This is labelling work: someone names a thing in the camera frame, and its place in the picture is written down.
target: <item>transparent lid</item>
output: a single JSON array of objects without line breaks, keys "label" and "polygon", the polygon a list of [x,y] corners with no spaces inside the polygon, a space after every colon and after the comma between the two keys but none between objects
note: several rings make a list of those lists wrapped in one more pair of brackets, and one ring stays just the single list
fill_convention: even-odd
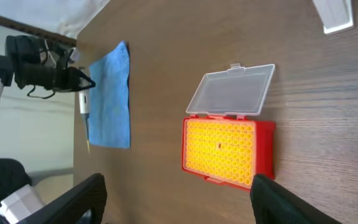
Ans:
[{"label": "transparent lid", "polygon": [[259,115],[274,69],[274,64],[250,68],[234,64],[227,71],[205,74],[186,112]]}]

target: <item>white wall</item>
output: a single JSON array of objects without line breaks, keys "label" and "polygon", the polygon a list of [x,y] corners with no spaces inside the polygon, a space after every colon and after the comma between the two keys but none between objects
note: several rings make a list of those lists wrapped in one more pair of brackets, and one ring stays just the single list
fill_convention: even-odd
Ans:
[{"label": "white wall", "polygon": [[76,39],[109,0],[0,0],[0,16]]},{"label": "white wall", "polygon": [[[0,54],[7,35],[22,33],[0,26]],[[0,100],[0,157],[20,161],[26,172],[73,167],[74,94],[57,93],[48,100],[26,96],[13,82]],[[49,92],[38,87],[36,95]]]}]

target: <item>brown tabletop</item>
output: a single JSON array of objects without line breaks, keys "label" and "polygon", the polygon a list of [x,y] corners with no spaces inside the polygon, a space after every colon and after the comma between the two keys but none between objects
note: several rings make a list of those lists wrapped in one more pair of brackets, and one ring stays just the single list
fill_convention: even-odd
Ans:
[{"label": "brown tabletop", "polygon": [[358,223],[356,28],[331,36],[312,1],[111,1],[78,37],[89,65],[127,40],[131,149],[92,146],[75,118],[75,180],[106,178],[109,223],[255,223],[249,194],[181,170],[181,126],[205,73],[277,66],[255,118],[277,123],[276,181]]}]

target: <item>floor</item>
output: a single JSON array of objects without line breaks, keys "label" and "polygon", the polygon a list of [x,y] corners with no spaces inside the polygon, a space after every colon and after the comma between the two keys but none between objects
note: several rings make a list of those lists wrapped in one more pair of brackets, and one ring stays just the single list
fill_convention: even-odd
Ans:
[{"label": "floor", "polygon": [[276,181],[343,223],[358,223],[356,28],[326,36],[311,1],[111,1],[82,31],[89,65],[131,48],[130,150],[91,147],[75,118],[75,182],[106,178],[108,223],[255,223],[247,192],[181,170],[181,123],[202,76],[277,66],[262,114],[277,123]]}]

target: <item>blue cloth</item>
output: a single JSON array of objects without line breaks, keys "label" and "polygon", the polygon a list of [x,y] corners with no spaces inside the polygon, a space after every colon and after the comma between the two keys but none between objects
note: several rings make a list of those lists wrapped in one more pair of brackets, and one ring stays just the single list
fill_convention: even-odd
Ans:
[{"label": "blue cloth", "polygon": [[89,142],[93,145],[129,148],[129,54],[125,42],[89,70],[96,87],[89,91]]}]

